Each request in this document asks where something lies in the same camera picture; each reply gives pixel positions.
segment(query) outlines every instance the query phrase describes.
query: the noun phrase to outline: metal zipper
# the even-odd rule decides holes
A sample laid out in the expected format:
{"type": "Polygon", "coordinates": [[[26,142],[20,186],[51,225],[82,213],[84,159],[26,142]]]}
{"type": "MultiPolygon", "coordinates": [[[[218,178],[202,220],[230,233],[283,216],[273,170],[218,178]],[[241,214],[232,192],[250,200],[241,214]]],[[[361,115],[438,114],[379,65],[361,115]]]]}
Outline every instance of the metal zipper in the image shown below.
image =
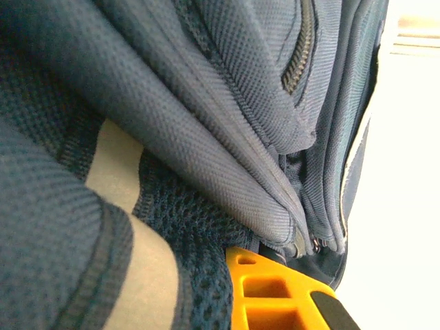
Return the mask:
{"type": "Polygon", "coordinates": [[[322,248],[327,247],[327,241],[324,239],[318,239],[314,235],[310,235],[311,244],[313,246],[313,251],[317,254],[321,252],[322,248]]]}
{"type": "Polygon", "coordinates": [[[292,94],[300,82],[312,51],[314,10],[311,0],[301,0],[301,27],[294,53],[283,77],[284,90],[292,94]]]}

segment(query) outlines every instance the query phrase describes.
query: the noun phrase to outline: textured nylon fabric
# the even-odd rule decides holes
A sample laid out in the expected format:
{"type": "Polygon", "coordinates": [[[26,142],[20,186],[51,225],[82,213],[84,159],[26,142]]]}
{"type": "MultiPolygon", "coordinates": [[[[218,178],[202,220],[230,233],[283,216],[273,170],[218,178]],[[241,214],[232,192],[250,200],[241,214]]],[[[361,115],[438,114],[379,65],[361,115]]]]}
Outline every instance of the textured nylon fabric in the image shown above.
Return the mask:
{"type": "Polygon", "coordinates": [[[339,71],[334,74],[334,83],[321,112],[317,143],[305,151],[307,174],[302,201],[307,223],[318,238],[327,241],[339,253],[345,249],[340,224],[343,162],[370,73],[377,26],[385,6],[379,1],[362,1],[360,5],[359,2],[344,3],[341,22],[344,28],[340,31],[337,55],[339,71]]]}
{"type": "Polygon", "coordinates": [[[278,21],[278,27],[284,26],[287,31],[287,27],[293,23],[289,10],[286,10],[289,6],[273,1],[263,1],[255,8],[251,1],[196,3],[227,70],[270,143],[281,154],[310,147],[315,140],[316,120],[327,91],[336,53],[340,0],[325,3],[317,1],[315,12],[319,23],[313,51],[315,64],[311,67],[310,75],[319,74],[319,79],[310,78],[311,84],[306,87],[304,103],[298,107],[295,107],[294,99],[281,85],[281,77],[274,69],[276,58],[272,56],[269,43],[265,40],[264,26],[257,19],[260,6],[265,6],[272,10],[272,19],[278,21]]]}
{"type": "Polygon", "coordinates": [[[278,77],[290,62],[301,27],[301,6],[298,0],[246,1],[253,13],[266,48],[274,59],[278,77]]]}
{"type": "Polygon", "coordinates": [[[91,105],[256,234],[274,243],[292,240],[292,226],[286,232],[288,211],[183,107],[90,2],[4,1],[1,6],[8,12],[1,17],[3,29],[91,105]]]}
{"type": "Polygon", "coordinates": [[[340,229],[340,182],[351,132],[360,107],[366,81],[370,76],[371,57],[377,36],[377,26],[382,20],[384,2],[363,1],[355,17],[351,46],[346,62],[346,76],[341,85],[339,104],[335,108],[326,154],[328,184],[324,186],[324,200],[338,251],[345,248],[344,233],[340,229]]]}
{"type": "Polygon", "coordinates": [[[83,273],[101,235],[101,200],[2,120],[0,187],[0,327],[57,327],[75,291],[84,287],[95,305],[92,296],[77,301],[67,317],[78,327],[101,328],[129,262],[128,219],[114,211],[109,258],[96,259],[104,265],[92,286],[83,273]]]}
{"type": "Polygon", "coordinates": [[[246,224],[258,233],[257,228],[276,228],[277,232],[289,233],[291,237],[292,219],[295,219],[302,235],[307,237],[307,224],[299,198],[243,117],[228,87],[185,35],[172,3],[97,2],[187,110],[195,113],[211,134],[290,215],[284,219],[269,217],[264,222],[249,219],[246,224]]]}
{"type": "Polygon", "coordinates": [[[104,117],[0,35],[0,117],[85,180],[104,117]]]}
{"type": "Polygon", "coordinates": [[[229,329],[232,283],[224,249],[250,248],[252,232],[157,160],[144,159],[150,164],[155,180],[149,187],[153,211],[142,220],[167,240],[190,275],[193,303],[190,328],[229,329]]]}

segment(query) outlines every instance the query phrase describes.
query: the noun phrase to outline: yellow plastic part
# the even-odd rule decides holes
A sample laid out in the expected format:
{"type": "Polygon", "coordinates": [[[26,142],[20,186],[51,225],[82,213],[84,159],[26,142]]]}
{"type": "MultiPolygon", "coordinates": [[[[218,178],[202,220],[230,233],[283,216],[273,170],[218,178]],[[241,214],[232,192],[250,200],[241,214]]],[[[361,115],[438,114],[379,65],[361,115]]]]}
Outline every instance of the yellow plastic part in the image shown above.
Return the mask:
{"type": "Polygon", "coordinates": [[[239,247],[226,251],[232,284],[232,330],[329,329],[310,293],[327,285],[239,247]]]}

